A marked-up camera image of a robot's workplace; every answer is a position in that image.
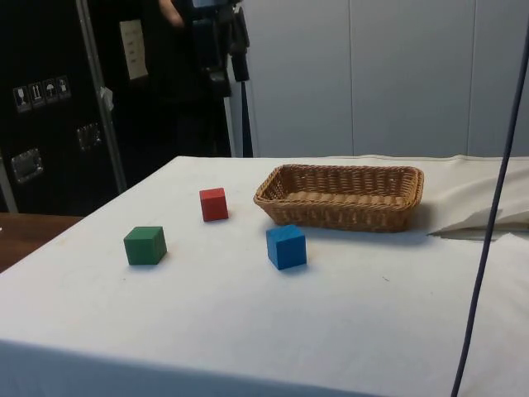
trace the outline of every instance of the black case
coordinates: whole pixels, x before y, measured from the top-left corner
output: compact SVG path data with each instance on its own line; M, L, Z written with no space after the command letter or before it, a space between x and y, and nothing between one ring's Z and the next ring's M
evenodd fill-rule
M117 195L117 184L75 1L4 0L0 35L0 151L18 210L91 213ZM17 111L14 89L40 83L46 95L50 81L44 82L51 79L59 93L64 76L60 98ZM38 159L26 159L16 175L12 159L34 149L41 167Z

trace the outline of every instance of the white wall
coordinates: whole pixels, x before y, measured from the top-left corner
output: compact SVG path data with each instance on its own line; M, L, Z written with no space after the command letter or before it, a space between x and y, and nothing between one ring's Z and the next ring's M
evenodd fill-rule
M352 154L348 0L246 0L262 156Z
M245 0L257 155L501 155L527 0ZM515 153L529 155L529 93Z

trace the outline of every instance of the wicker basket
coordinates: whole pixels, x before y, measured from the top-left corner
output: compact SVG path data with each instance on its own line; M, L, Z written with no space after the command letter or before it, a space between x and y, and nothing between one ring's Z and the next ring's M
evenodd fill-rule
M284 165L254 201L278 225L402 232L421 202L423 181L412 167Z

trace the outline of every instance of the red cube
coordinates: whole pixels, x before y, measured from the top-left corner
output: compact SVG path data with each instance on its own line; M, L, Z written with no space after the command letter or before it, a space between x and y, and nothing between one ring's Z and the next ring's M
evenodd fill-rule
M202 205L204 222L229 218L224 188L201 191L200 204Z

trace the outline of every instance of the wooden block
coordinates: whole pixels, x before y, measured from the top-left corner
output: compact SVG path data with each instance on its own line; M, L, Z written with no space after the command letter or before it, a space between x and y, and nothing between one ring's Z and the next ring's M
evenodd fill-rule
M307 243L303 232L294 225L278 227L266 232L268 258L278 270L305 265Z
M223 188L201 191L200 204L202 205L204 222L229 218L226 194Z
M124 242L129 265L158 265L167 253L162 227L135 227Z

